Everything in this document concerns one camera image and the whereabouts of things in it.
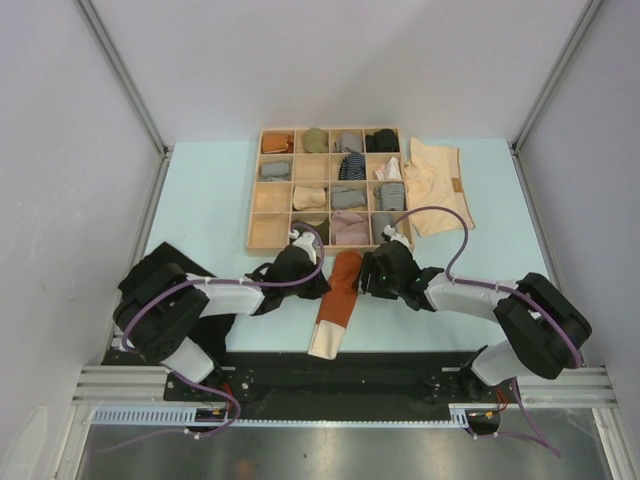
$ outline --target brown label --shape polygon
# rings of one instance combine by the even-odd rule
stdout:
[[[452,178],[451,183],[453,184],[453,191],[456,193],[462,193],[464,190],[462,189],[462,180],[459,178]]]

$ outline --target striped sock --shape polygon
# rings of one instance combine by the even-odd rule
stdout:
[[[352,153],[347,155],[338,172],[340,180],[365,180],[365,159],[362,153]]]
[[[376,188],[377,208],[382,211],[404,210],[404,185],[401,183],[385,183]]]

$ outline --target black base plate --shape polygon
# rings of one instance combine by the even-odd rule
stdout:
[[[327,361],[303,353],[229,353],[226,382],[242,418],[291,421],[449,420],[450,403],[471,403],[457,372],[474,352],[342,353]],[[215,395],[168,376],[164,399],[210,402]],[[488,391],[481,402],[495,403]]]

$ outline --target aluminum frame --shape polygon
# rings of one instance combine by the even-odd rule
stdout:
[[[93,34],[98,47],[105,56],[123,93],[129,100],[136,116],[144,126],[145,132],[158,151],[161,164],[154,182],[154,187],[147,204],[140,236],[135,246],[132,264],[136,263],[144,254],[149,232],[153,224],[153,218],[160,199],[164,179],[169,166],[171,151],[168,149],[149,113],[142,97],[133,82],[120,54],[110,38],[104,23],[102,22],[91,0],[74,0],[80,14],[85,19],[89,30]],[[559,85],[562,77],[570,66],[570,62],[579,47],[584,42],[587,33],[593,26],[599,12],[606,0],[590,0],[585,6],[580,19],[571,32],[558,60],[549,74],[538,98],[532,106],[523,126],[514,140],[513,156],[514,165],[518,172],[527,206],[531,214],[536,236],[540,242],[547,270],[552,281],[557,285],[557,276],[553,268],[553,261],[540,221],[535,211],[535,205],[526,184],[517,153],[527,140],[531,130],[540,118],[541,113],[552,99],[553,93]],[[80,376],[76,392],[69,413],[68,428],[61,443],[59,459],[55,464],[50,478],[57,480],[73,480],[80,467],[82,452],[91,419],[97,408],[110,406],[149,406],[156,410],[175,407],[195,407],[200,403],[165,402],[162,399],[164,383],[167,371],[162,367],[113,367],[98,366],[85,367]],[[538,377],[519,378],[523,402],[527,408],[591,408],[596,420],[600,438],[604,446],[610,469],[615,480],[637,478],[637,460],[634,453],[628,448],[630,445],[624,423],[618,408],[611,383],[604,368],[584,368],[579,371],[568,371],[549,382]],[[452,404],[453,411],[457,408],[491,408],[494,405],[482,404]],[[256,426],[257,422],[239,422],[238,425],[248,424]],[[309,426],[307,423],[315,422],[261,422],[264,426]],[[367,426],[390,426],[380,423],[368,423]]]

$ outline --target light gray panel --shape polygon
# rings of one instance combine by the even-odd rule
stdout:
[[[73,2],[2,2],[0,65],[0,452],[46,406],[44,478],[158,159]]]
[[[508,137],[585,0],[96,0],[167,142],[264,126]]]
[[[607,480],[590,410],[536,411],[563,458],[513,438],[473,441],[463,430],[232,428],[195,441],[155,437],[109,454],[96,451],[151,431],[93,426],[79,480]],[[519,412],[505,430],[528,431]]]
[[[640,440],[640,3],[609,2],[522,152],[561,284]]]

